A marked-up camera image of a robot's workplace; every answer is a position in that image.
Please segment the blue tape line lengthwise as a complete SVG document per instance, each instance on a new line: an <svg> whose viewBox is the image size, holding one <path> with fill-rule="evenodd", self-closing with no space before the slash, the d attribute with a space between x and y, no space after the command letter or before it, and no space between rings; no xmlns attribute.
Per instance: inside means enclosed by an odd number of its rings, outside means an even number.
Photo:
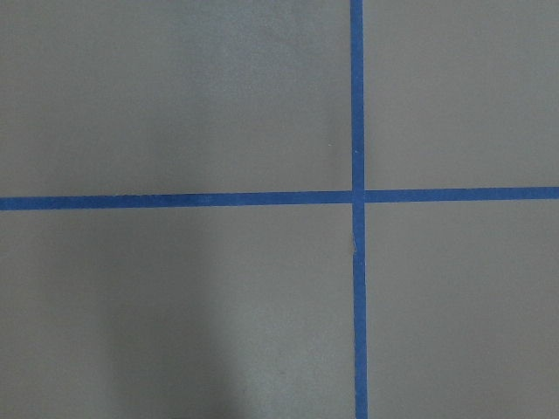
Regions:
<svg viewBox="0 0 559 419"><path fill-rule="evenodd" d="M350 2L351 70L351 195L353 238L353 314L355 417L366 419L368 412L367 300L365 240L365 141L363 76L363 4Z"/></svg>

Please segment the blue tape line crosswise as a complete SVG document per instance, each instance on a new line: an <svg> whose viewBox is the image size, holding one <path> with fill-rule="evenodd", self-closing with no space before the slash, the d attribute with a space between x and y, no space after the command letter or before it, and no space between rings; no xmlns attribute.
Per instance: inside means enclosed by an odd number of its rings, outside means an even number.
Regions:
<svg viewBox="0 0 559 419"><path fill-rule="evenodd" d="M557 187L3 197L2 211L554 200Z"/></svg>

